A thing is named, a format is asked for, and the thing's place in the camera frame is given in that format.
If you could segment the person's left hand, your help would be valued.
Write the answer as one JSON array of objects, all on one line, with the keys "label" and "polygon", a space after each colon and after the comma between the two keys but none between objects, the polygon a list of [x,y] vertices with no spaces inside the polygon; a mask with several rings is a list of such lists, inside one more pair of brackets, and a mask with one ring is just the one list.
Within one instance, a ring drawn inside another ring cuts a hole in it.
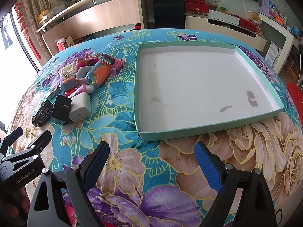
[{"label": "person's left hand", "polygon": [[29,208],[26,187],[10,194],[1,189],[1,226],[27,226]]}]

